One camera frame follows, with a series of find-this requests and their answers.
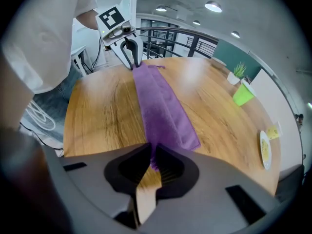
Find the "green cup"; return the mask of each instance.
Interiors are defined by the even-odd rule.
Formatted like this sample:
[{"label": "green cup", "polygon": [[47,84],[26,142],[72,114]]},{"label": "green cup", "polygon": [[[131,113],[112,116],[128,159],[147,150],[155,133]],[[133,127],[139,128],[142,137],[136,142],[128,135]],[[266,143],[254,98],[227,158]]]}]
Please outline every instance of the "green cup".
[{"label": "green cup", "polygon": [[255,91],[254,89],[248,84],[247,81],[242,80],[242,84],[239,86],[236,93],[233,95],[233,101],[238,105],[244,105],[246,102],[254,98]]}]

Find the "purple towel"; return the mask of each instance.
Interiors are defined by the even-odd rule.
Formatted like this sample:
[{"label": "purple towel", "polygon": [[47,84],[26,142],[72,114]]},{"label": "purple towel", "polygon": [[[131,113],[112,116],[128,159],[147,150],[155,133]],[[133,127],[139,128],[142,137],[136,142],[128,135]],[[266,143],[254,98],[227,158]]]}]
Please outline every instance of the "purple towel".
[{"label": "purple towel", "polygon": [[153,167],[158,143],[173,150],[180,147],[193,151],[198,148],[200,142],[191,121],[157,66],[141,62],[140,67],[133,67],[132,72],[146,139],[152,144]]}]

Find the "white shirt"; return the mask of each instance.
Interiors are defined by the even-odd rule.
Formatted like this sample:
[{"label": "white shirt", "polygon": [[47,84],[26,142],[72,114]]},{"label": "white shirt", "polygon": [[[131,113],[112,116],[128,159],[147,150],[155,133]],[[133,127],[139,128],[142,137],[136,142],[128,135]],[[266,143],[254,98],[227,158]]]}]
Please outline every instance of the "white shirt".
[{"label": "white shirt", "polygon": [[96,7],[96,0],[28,0],[16,14],[2,50],[35,94],[54,89],[68,76],[73,18]]}]

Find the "wood grain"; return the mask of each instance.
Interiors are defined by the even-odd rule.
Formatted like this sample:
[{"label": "wood grain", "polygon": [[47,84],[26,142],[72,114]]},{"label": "wood grain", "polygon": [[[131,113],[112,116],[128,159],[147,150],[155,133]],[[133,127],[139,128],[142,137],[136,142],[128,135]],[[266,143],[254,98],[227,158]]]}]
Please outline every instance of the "wood grain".
[{"label": "wood grain", "polygon": [[[274,195],[280,145],[278,139],[271,141],[272,166],[266,171],[258,136],[272,122],[261,103],[254,98],[242,107],[237,106],[232,96],[238,85],[230,85],[226,79],[228,70],[211,66],[208,59],[157,58],[144,62],[166,67],[159,71],[180,100],[200,139],[201,147],[196,152],[234,165]],[[65,119],[65,156],[106,152],[145,142],[131,71],[121,65],[98,71],[76,83]],[[159,183],[159,175],[151,176],[144,178],[139,188],[149,187],[149,182],[154,186],[155,179]]]}]

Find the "oval plate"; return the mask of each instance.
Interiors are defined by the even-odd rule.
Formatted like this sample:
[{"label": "oval plate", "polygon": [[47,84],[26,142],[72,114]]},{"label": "oval plate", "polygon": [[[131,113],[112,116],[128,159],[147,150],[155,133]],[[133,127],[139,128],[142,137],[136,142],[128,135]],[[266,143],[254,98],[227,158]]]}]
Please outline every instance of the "oval plate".
[{"label": "oval plate", "polygon": [[[262,140],[263,139],[265,140],[265,142],[267,142],[267,144],[269,146],[269,160],[268,161],[264,161],[264,159],[263,159],[263,154],[262,154]],[[272,163],[272,152],[271,152],[270,140],[264,131],[260,132],[260,148],[261,148],[261,157],[262,157],[263,166],[266,170],[268,170],[268,169],[270,169],[271,163]]]}]

